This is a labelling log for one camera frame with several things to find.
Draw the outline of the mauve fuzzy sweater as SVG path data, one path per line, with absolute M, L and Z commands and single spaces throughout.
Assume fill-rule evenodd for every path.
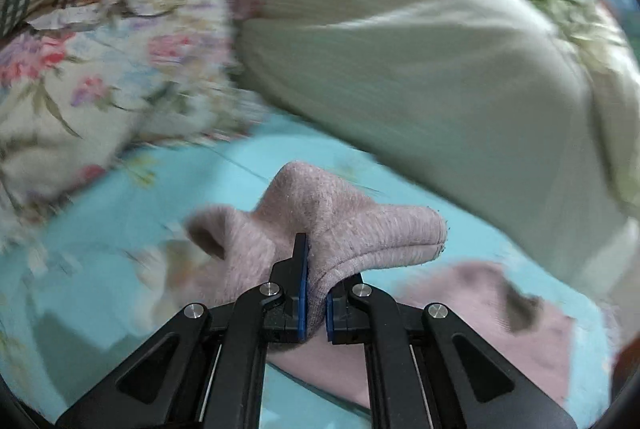
M 286 164 L 257 207 L 245 212 L 210 207 L 186 221 L 186 236 L 206 254 L 183 281 L 180 297 L 214 307 L 264 283 L 271 267 L 288 259 L 294 238 L 306 234 L 308 341 L 276 350 L 271 362 L 311 386 L 369 405 L 364 355 L 324 340 L 324 299 L 346 277 L 367 270 L 418 271 L 396 293 L 423 308 L 442 302 L 554 401 L 570 379 L 572 321 L 544 299 L 522 295 L 489 261 L 465 261 L 427 270 L 446 243 L 447 224 L 433 209 L 378 204 L 342 178 L 301 161 Z

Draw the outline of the blue floral bed sheet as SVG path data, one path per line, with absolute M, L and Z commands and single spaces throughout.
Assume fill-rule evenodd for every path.
M 597 305 L 542 271 L 484 221 L 280 112 L 242 140 L 130 152 L 25 246 L 3 253 L 1 374 L 12 391 L 45 419 L 57 419 L 149 336 L 134 313 L 144 293 L 137 254 L 174 236 L 206 204 L 253 208 L 292 160 L 346 178 L 382 204 L 440 212 L 449 237 L 436 267 L 476 259 L 502 263 L 523 293 L 570 316 L 565 409 L 579 427 L 588 427 L 608 408 L 612 352 Z

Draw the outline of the green striped pillow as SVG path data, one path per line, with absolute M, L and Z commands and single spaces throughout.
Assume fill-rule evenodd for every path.
M 605 176 L 591 91 L 525 0 L 265 0 L 245 85 L 509 236 L 594 299 L 638 230 Z

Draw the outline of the pink floral quilt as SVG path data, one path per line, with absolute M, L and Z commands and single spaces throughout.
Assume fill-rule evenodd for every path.
M 150 143 L 228 140 L 265 106 L 239 88 L 232 0 L 102 0 L 29 21 L 1 51 L 1 244 Z

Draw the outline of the green floral pillow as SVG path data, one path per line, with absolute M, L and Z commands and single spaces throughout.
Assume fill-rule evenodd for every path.
M 624 209 L 639 215 L 639 65 L 626 34 L 597 0 L 529 0 L 559 29 L 585 69 L 608 173 Z

